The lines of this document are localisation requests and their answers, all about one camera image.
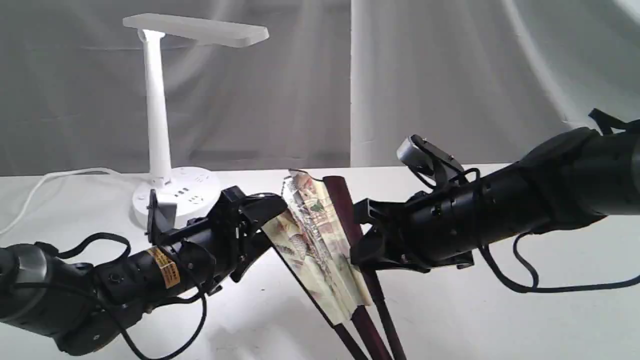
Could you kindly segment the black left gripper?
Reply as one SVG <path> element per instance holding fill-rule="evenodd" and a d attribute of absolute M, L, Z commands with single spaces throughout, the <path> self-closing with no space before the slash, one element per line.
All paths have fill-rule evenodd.
<path fill-rule="evenodd" d="M 171 232 L 170 259 L 179 281 L 170 280 L 170 294 L 198 289 L 212 296 L 226 280 L 239 283 L 272 248 L 269 237 L 258 230 L 287 209 L 279 194 L 246 194 L 237 186 L 224 189 L 208 214 Z"/>

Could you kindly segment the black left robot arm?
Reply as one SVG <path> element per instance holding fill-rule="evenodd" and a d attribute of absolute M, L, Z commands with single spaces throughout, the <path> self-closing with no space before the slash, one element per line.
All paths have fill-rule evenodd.
<path fill-rule="evenodd" d="M 146 355 L 129 328 L 165 306 L 201 303 L 190 347 L 208 314 L 208 297 L 222 282 L 239 282 L 270 247 L 262 228 L 287 210 L 279 194 L 244 194 L 227 187 L 208 214 L 175 227 L 176 203 L 151 190 L 145 235 L 150 247 L 132 253 L 126 237 L 98 232 L 61 251 L 36 242 L 1 248 L 1 322 L 52 339 L 70 356 L 96 353 L 118 337 Z"/>

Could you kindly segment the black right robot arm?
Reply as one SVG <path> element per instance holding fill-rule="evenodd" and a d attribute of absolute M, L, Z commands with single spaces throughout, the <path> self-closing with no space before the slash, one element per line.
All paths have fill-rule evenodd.
<path fill-rule="evenodd" d="M 350 261 L 375 271 L 473 266 L 473 251 L 521 234 L 590 226 L 610 215 L 639 214 L 639 125 L 619 132 L 573 129 L 538 145 L 521 160 L 480 176 L 419 136 L 398 157 L 430 192 L 406 202 L 363 199 L 357 223 L 370 230 Z"/>

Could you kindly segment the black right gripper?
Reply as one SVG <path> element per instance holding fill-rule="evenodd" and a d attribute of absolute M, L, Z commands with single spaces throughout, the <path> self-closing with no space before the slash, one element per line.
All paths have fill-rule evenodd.
<path fill-rule="evenodd" d="M 551 206 L 521 172 L 492 172 L 436 194 L 404 202 L 364 198 L 353 205 L 358 224 L 379 226 L 350 248 L 350 263 L 380 271 L 420 273 L 468 267 L 471 251 L 548 223 Z"/>

